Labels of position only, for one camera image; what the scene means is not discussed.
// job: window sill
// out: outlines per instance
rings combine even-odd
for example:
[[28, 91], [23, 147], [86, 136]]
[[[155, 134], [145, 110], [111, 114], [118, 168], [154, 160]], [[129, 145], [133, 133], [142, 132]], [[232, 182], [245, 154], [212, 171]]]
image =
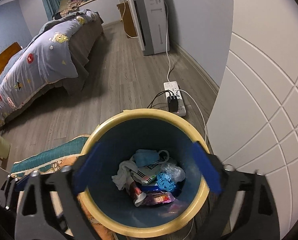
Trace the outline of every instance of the window sill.
[[83, 5], [86, 5], [87, 3], [90, 3], [90, 2], [93, 2], [93, 1], [95, 1], [95, 0], [88, 0], [88, 1], [86, 1], [84, 3], [79, 4], [79, 7], [81, 7]]

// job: baseboard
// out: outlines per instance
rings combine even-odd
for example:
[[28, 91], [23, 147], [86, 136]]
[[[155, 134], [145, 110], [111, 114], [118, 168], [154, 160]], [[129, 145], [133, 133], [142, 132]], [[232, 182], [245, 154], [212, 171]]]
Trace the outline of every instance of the baseboard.
[[105, 27], [110, 27], [111, 25], [114, 25], [118, 22], [121, 22], [121, 20], [117, 20], [117, 21], [114, 21], [114, 22], [110, 22], [110, 23], [107, 23], [107, 24], [103, 24], [102, 27], [105, 28]]
[[173, 40], [170, 40], [171, 45], [176, 49], [181, 56], [183, 56], [203, 77], [203, 79], [208, 83], [212, 88], [214, 93], [217, 95], [219, 92], [219, 86], [217, 83], [209, 76], [209, 74], [199, 65], [199, 63], [188, 53], [186, 52], [178, 43]]

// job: power outlet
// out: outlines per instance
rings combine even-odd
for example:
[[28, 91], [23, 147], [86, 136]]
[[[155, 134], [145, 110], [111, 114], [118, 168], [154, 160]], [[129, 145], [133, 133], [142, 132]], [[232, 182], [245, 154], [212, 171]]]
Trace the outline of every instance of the power outlet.
[[163, 86], [165, 88], [165, 90], [170, 90], [172, 91], [175, 95], [177, 95], [177, 99], [178, 99], [178, 111], [177, 112], [173, 112], [174, 114], [178, 115], [178, 116], [185, 116], [186, 115], [186, 109], [185, 109], [185, 104], [184, 101], [182, 99], [181, 96], [181, 91], [179, 90], [178, 87], [178, 83], [176, 81], [172, 81], [172, 82], [165, 82], [163, 83]]

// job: wooden floor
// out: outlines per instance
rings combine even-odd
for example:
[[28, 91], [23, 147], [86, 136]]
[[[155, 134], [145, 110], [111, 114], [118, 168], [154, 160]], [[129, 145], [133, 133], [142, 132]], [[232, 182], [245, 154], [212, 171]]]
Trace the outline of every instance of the wooden floor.
[[[196, 100], [207, 121], [217, 95], [188, 61], [174, 51], [170, 52], [170, 58], [170, 80], [177, 81], [179, 88]], [[95, 42], [89, 60], [85, 67], [89, 77], [81, 93], [69, 97], [64, 88], [49, 90], [6, 125], [3, 137], [11, 143], [9, 158], [4, 163], [7, 171], [15, 161], [54, 148], [80, 134], [91, 134], [98, 124], [124, 109], [146, 108], [164, 90], [169, 68], [166, 54], [144, 57], [137, 39], [127, 39], [121, 23], [104, 28], [104, 35]], [[197, 107], [186, 94], [182, 96], [187, 110], [185, 119], [204, 137]], [[164, 95], [155, 100], [154, 108], [167, 109]], [[206, 202], [196, 215], [187, 239], [194, 236], [207, 210]], [[191, 222], [169, 236], [182, 240], [190, 227]]]

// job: white door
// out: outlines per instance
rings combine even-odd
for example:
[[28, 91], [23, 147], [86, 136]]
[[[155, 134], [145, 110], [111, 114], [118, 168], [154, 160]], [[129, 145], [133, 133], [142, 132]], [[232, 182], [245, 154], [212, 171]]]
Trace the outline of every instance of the white door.
[[281, 238], [298, 219], [298, 5], [234, 0], [227, 66], [207, 123], [213, 152], [266, 174]]

